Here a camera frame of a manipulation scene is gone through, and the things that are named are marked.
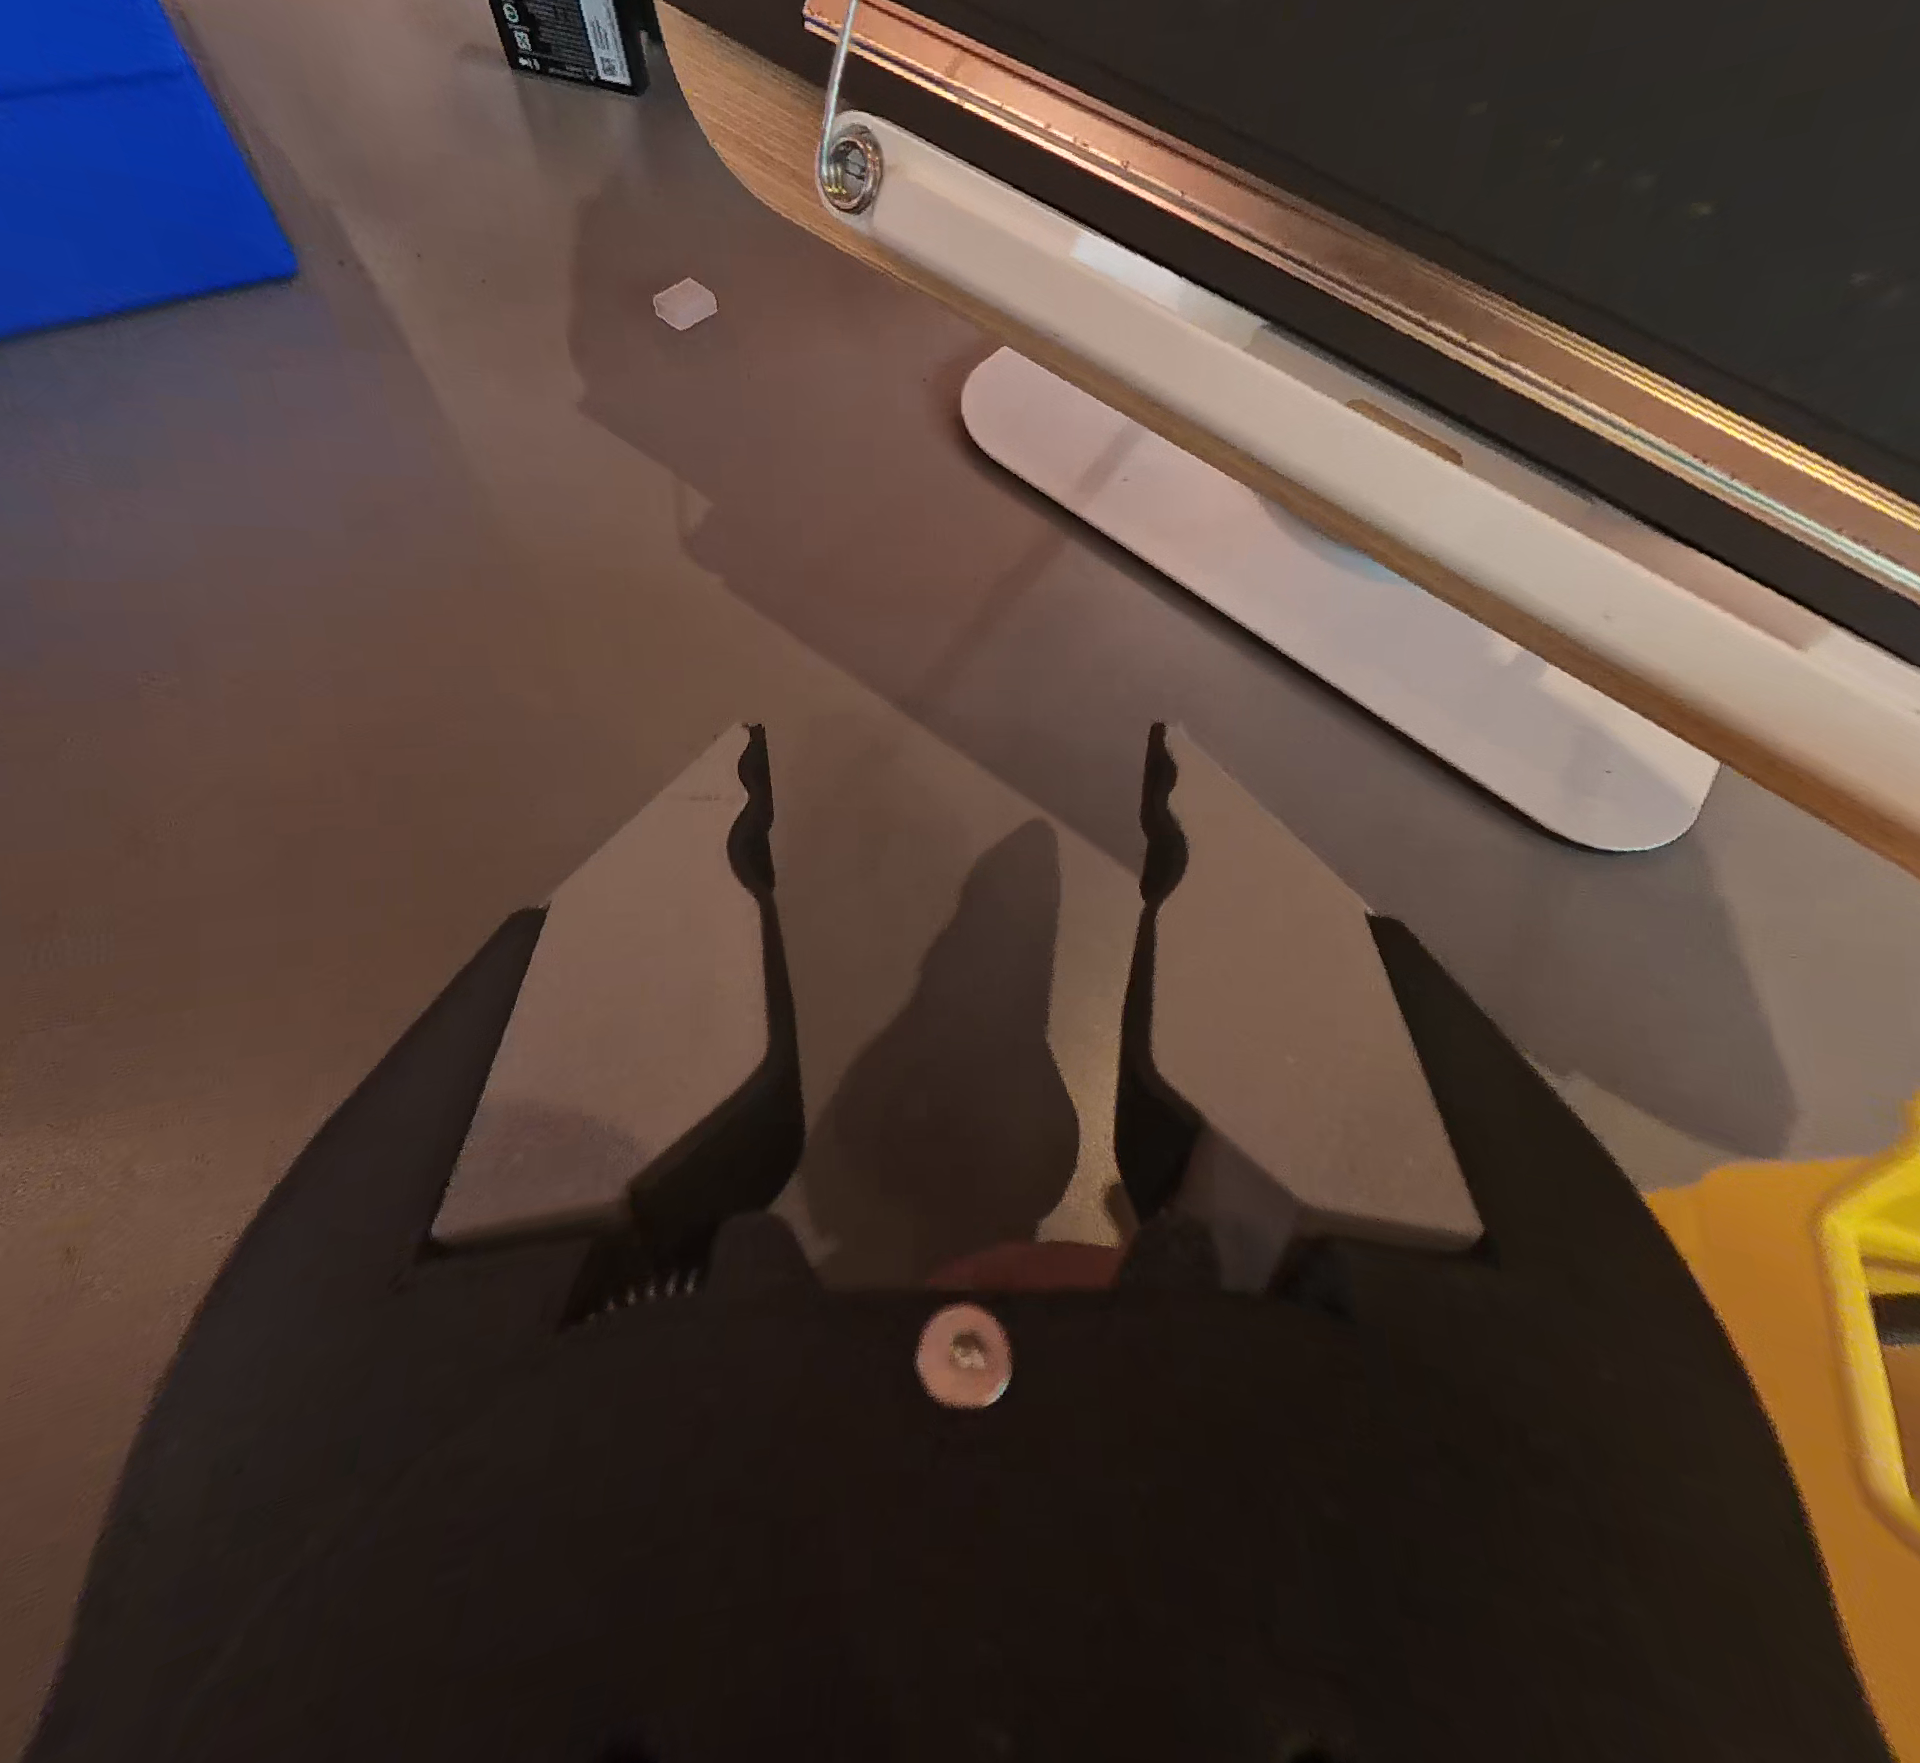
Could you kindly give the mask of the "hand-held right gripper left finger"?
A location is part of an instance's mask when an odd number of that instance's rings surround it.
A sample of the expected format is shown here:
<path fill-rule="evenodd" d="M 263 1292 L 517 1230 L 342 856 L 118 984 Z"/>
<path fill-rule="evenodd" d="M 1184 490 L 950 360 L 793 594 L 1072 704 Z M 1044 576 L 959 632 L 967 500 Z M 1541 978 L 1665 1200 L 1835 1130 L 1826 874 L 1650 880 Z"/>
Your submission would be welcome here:
<path fill-rule="evenodd" d="M 563 1232 L 699 1262 L 804 1154 L 766 730 L 741 724 L 573 872 L 540 934 L 432 1240 Z"/>

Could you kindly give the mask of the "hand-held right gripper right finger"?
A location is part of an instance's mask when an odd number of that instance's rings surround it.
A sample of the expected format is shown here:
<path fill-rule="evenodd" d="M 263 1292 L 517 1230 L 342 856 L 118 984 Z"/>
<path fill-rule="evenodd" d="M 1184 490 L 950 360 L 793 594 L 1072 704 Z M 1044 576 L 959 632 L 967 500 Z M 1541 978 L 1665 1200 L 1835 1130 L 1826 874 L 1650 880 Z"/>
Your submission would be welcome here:
<path fill-rule="evenodd" d="M 1218 1254 L 1457 1254 L 1482 1218 L 1369 904 L 1183 728 L 1148 732 L 1117 1174 Z"/>

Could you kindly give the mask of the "yellow plastic bin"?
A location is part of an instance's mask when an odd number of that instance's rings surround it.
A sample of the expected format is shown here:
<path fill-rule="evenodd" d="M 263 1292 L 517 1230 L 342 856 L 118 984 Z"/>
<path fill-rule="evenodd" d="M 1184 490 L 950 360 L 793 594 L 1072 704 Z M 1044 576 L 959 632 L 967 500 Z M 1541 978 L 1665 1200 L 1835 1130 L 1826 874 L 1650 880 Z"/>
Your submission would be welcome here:
<path fill-rule="evenodd" d="M 1647 1204 L 1788 1455 L 1866 1693 L 1918 1757 L 1918 1104 L 1875 1158 L 1718 1170 Z"/>

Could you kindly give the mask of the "blue plastic bin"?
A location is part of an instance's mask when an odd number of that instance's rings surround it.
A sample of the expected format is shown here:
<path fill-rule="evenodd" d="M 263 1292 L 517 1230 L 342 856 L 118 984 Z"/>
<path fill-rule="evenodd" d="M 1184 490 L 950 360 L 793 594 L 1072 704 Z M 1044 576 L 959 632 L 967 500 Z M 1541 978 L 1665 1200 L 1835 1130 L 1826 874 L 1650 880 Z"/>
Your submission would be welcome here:
<path fill-rule="evenodd" d="M 296 272 L 162 0 L 2 0 L 4 338 Z"/>

